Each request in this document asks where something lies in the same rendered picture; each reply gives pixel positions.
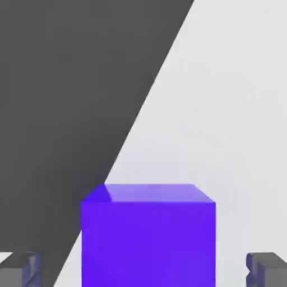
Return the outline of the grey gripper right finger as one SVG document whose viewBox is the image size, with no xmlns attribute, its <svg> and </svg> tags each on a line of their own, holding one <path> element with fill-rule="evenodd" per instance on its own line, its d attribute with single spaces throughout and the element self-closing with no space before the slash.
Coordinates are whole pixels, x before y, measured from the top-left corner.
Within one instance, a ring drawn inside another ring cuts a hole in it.
<svg viewBox="0 0 287 287">
<path fill-rule="evenodd" d="M 287 287 L 287 262 L 276 253 L 248 253 L 246 267 L 246 287 Z"/>
</svg>

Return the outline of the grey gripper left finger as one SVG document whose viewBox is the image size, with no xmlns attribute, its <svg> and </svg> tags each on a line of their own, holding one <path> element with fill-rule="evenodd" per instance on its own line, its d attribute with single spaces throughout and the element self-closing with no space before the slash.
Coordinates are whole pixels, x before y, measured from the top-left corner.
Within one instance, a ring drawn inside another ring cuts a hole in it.
<svg viewBox="0 0 287 287">
<path fill-rule="evenodd" d="M 0 263 L 0 287 L 41 287 L 40 256 L 14 252 Z"/>
</svg>

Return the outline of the small purple cube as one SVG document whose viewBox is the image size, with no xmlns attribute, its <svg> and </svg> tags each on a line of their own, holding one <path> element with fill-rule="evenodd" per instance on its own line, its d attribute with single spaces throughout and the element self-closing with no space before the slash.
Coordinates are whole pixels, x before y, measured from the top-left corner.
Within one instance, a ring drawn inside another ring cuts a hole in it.
<svg viewBox="0 0 287 287">
<path fill-rule="evenodd" d="M 192 184 L 101 184 L 81 229 L 82 287 L 216 287 L 216 203 Z"/>
</svg>

